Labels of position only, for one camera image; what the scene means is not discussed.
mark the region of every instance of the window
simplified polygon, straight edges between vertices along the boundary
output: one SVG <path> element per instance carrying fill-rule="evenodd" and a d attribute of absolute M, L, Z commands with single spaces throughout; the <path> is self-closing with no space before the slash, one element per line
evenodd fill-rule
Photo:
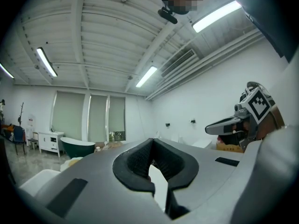
<path fill-rule="evenodd" d="M 82 140 L 82 112 L 84 94 L 57 92 L 52 126 L 66 137 Z"/>
<path fill-rule="evenodd" d="M 109 141 L 126 140 L 125 98 L 110 97 Z"/>
<path fill-rule="evenodd" d="M 88 141 L 106 141 L 107 96 L 92 95 L 89 106 Z"/>

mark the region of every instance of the white ceiling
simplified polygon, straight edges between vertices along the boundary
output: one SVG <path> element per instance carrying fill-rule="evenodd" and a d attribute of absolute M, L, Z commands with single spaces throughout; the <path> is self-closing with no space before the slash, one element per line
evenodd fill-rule
<path fill-rule="evenodd" d="M 239 9 L 199 34 L 193 30 L 196 20 L 229 1 L 199 2 L 198 11 L 176 15 L 179 22 L 172 25 L 157 13 L 161 0 L 28 0 L 1 44 L 0 61 L 16 84 L 148 96 L 163 81 L 158 70 L 144 86 L 135 87 L 150 66 L 161 68 L 174 54 L 176 58 L 190 49 L 201 60 L 255 29 Z M 57 77 L 37 60 L 38 47 Z"/>

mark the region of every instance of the fluorescent light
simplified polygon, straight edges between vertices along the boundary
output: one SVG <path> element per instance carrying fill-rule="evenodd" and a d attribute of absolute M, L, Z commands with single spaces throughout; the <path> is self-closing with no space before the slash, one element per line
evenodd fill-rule
<path fill-rule="evenodd" d="M 0 63 L 0 67 L 2 68 L 2 70 L 5 71 L 6 74 L 8 74 L 12 79 L 14 79 L 14 76 L 12 74 L 10 74 L 4 67 L 3 65 Z"/>
<path fill-rule="evenodd" d="M 38 55 L 40 56 L 41 60 L 43 61 L 43 63 L 45 64 L 45 66 L 47 67 L 48 71 L 51 73 L 51 75 L 54 77 L 57 77 L 57 73 L 54 71 L 52 65 L 48 61 L 43 49 L 41 47 L 39 47 L 39 48 L 37 48 L 36 51 L 37 51 Z"/>
<path fill-rule="evenodd" d="M 151 77 L 152 74 L 155 73 L 155 71 L 157 70 L 156 67 L 152 66 L 148 72 L 146 72 L 146 74 L 144 75 L 144 77 L 142 77 L 142 79 L 138 82 L 138 84 L 136 85 L 137 88 L 140 88 L 147 80 L 148 78 Z"/>
<path fill-rule="evenodd" d="M 200 32 L 203 29 L 205 29 L 206 27 L 210 26 L 212 23 L 216 22 L 217 20 L 219 20 L 220 18 L 232 13 L 235 10 L 238 10 L 239 8 L 241 8 L 242 6 L 237 3 L 236 1 L 233 1 L 231 3 L 228 3 L 227 5 L 217 9 L 216 11 L 210 13 L 209 15 L 207 15 L 206 17 L 204 17 L 203 19 L 199 20 L 198 22 L 196 22 L 193 25 L 193 29 L 196 32 Z"/>

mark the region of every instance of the floor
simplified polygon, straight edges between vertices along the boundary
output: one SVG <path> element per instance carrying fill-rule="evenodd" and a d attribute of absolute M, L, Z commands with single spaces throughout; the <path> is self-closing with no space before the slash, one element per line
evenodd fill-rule
<path fill-rule="evenodd" d="M 5 140 L 5 150 L 8 163 L 16 181 L 16 186 L 22 185 L 28 179 L 33 177 L 44 169 L 52 169 L 60 171 L 60 165 L 69 160 L 69 156 L 62 154 L 60 158 L 58 154 L 44 151 L 39 152 L 39 149 L 29 149 L 25 146 L 24 155 L 21 144 L 17 145 L 18 155 L 15 152 L 14 143 Z"/>

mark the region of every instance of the gray surface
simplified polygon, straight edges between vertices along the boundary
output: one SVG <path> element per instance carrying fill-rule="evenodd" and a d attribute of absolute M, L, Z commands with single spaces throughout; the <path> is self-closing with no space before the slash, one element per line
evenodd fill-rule
<path fill-rule="evenodd" d="M 71 180 L 83 178 L 88 184 L 65 219 L 75 223 L 170 223 L 151 193 L 134 192 L 114 176 L 115 158 L 145 140 L 116 149 L 91 154 L 56 176 L 36 198 L 47 205 Z M 191 185 L 175 191 L 179 204 L 192 211 L 175 220 L 177 223 L 228 223 L 236 201 L 244 190 L 255 162 L 259 142 L 245 154 L 201 149 L 162 140 L 193 155 L 199 162 L 199 174 Z M 237 168 L 215 162 L 217 157 L 240 160 Z"/>
<path fill-rule="evenodd" d="M 15 152 L 14 143 L 5 140 L 5 150 L 10 169 L 13 173 L 16 185 L 20 186 L 28 179 L 44 169 L 60 171 L 60 165 L 70 158 L 64 154 L 60 158 L 56 153 L 43 151 L 38 148 L 29 149 L 25 147 L 24 156 L 22 145 L 17 144 L 18 155 Z"/>

